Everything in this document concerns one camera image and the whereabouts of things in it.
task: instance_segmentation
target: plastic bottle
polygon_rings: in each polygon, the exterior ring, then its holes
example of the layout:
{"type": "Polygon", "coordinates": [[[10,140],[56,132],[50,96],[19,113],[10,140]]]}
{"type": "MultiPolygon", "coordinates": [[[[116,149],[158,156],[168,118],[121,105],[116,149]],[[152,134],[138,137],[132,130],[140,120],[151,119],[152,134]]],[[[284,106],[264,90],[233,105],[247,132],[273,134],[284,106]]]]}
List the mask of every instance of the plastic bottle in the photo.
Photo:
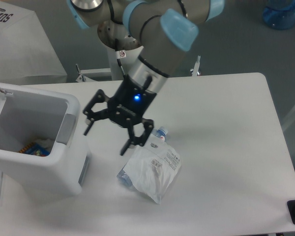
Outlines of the plastic bottle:
{"type": "Polygon", "coordinates": [[[276,30],[286,30],[295,24],[295,0],[268,0],[263,12],[264,22],[276,30]]]}
{"type": "MultiPolygon", "coordinates": [[[[155,135],[156,137],[160,138],[163,141],[166,141],[166,135],[168,134],[168,130],[166,128],[164,128],[163,126],[161,126],[158,130],[153,129],[151,134],[155,135]]],[[[123,168],[118,173],[117,178],[125,186],[131,187],[132,181],[131,181],[130,177],[127,175],[127,173],[123,170],[123,168]]]]}

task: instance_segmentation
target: robotic arm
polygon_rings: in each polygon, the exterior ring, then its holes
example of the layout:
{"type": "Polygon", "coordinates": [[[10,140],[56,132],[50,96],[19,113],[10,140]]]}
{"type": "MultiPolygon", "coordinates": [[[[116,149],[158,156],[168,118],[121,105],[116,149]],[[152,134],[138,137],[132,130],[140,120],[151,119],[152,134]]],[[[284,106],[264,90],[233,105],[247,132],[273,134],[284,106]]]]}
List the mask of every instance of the robotic arm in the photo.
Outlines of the robotic arm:
{"type": "Polygon", "coordinates": [[[143,146],[154,128],[151,119],[143,115],[169,76],[179,66],[198,35],[195,24],[219,15],[224,0],[71,0],[75,18],[91,27],[103,21],[123,24],[129,34],[143,45],[139,57],[125,75],[113,97],[99,90],[87,104],[89,132],[95,121],[109,118],[127,128],[129,140],[120,151],[123,155],[130,145],[143,146]],[[107,108],[93,112],[96,103],[107,102],[107,108]],[[145,131],[134,134],[134,125],[142,123],[145,131]]]}

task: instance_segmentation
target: white trash bin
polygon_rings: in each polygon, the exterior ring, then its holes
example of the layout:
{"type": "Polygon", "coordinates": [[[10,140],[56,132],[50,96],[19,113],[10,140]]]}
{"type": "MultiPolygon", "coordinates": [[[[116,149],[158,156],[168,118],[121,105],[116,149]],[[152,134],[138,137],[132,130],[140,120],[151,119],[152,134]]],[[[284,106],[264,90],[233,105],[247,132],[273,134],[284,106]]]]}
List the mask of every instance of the white trash bin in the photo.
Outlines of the white trash bin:
{"type": "Polygon", "coordinates": [[[26,186],[79,194],[90,160],[85,136],[74,132],[79,112],[72,95],[0,84],[0,170],[26,186]],[[19,153],[37,139],[55,140],[49,155],[19,153]]]}

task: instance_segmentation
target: plastic bag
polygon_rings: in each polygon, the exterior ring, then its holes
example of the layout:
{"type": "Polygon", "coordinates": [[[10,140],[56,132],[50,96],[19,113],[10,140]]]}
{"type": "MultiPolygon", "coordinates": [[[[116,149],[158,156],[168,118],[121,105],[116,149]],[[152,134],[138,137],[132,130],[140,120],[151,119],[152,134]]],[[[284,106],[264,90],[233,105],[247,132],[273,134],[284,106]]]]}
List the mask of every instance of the plastic bag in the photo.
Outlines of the plastic bag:
{"type": "Polygon", "coordinates": [[[150,135],[144,147],[136,147],[123,170],[138,191],[160,204],[180,168],[179,154],[166,142],[150,135]]]}

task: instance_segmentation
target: white table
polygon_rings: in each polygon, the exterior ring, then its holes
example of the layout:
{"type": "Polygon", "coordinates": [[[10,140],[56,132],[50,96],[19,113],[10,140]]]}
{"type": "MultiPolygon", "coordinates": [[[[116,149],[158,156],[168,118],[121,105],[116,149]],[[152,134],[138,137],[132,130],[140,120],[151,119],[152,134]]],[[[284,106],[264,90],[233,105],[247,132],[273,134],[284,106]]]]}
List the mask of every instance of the white table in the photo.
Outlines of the white table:
{"type": "MultiPolygon", "coordinates": [[[[82,107],[120,82],[39,85],[75,95],[82,107]]],[[[79,196],[24,188],[5,176],[0,236],[235,236],[295,231],[286,202],[295,173],[266,79],[237,74],[169,79],[145,114],[169,130],[182,169],[161,205],[116,174],[127,131],[108,120],[88,135],[94,155],[79,196]]],[[[81,115],[77,132],[86,128],[81,115]]]]}

